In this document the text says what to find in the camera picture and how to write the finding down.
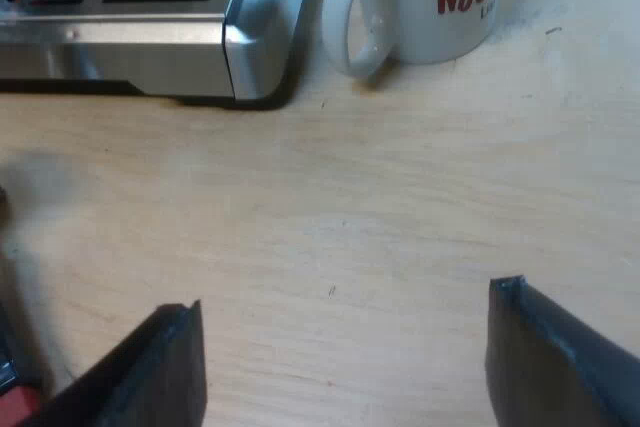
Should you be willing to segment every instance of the white mug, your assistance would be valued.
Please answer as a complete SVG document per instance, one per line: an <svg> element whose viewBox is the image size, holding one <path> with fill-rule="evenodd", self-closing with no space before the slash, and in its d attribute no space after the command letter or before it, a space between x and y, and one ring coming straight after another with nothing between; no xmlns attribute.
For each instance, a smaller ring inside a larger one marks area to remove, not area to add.
<svg viewBox="0 0 640 427"><path fill-rule="evenodd" d="M409 63L441 62L473 50L491 32L496 0L361 0L367 27L362 51L349 58L353 0L324 0L322 37L335 67L367 77L389 55Z"/></svg>

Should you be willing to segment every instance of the wood grain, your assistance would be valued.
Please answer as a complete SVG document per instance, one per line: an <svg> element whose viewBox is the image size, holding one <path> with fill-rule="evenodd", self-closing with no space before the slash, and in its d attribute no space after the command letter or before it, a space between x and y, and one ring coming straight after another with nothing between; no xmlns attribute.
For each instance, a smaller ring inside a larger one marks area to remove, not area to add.
<svg viewBox="0 0 640 427"><path fill-rule="evenodd" d="M501 0L473 53L367 84L314 21L266 112L0 96L3 291L54 390L200 298L207 426L491 426L516 273L640 354L635 5Z"/></svg>

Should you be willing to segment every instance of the black plastic object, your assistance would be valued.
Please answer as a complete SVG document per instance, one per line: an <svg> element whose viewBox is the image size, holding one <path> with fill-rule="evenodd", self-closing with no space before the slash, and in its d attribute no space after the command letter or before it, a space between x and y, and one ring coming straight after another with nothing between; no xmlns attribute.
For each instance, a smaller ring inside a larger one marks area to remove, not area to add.
<svg viewBox="0 0 640 427"><path fill-rule="evenodd" d="M21 427L196 427L207 403L200 303L159 307Z"/></svg>
<svg viewBox="0 0 640 427"><path fill-rule="evenodd" d="M487 384L500 427L640 426L636 357L524 277L493 280L489 297Z"/></svg>
<svg viewBox="0 0 640 427"><path fill-rule="evenodd" d="M20 385L39 387L40 383L36 365L16 339L7 315L0 306L0 396Z"/></svg>

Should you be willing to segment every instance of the metal drip tray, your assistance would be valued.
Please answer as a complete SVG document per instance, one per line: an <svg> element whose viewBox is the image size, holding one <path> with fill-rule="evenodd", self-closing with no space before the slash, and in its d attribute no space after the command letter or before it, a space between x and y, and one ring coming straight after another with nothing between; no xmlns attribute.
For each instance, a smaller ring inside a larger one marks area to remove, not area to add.
<svg viewBox="0 0 640 427"><path fill-rule="evenodd" d="M124 81L149 95L261 99L282 79L301 3L0 0L0 80Z"/></svg>

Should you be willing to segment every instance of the light wood surface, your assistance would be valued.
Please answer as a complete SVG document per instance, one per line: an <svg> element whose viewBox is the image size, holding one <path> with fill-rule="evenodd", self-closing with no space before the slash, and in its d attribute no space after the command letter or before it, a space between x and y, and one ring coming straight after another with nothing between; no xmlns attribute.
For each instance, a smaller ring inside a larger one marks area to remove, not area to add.
<svg viewBox="0 0 640 427"><path fill-rule="evenodd" d="M362 84L314 21L267 112L1 95L3 301L55 390L202 299L206 426L495 425L491 277L640 354L639 29L638 0L501 0L473 53Z"/></svg>

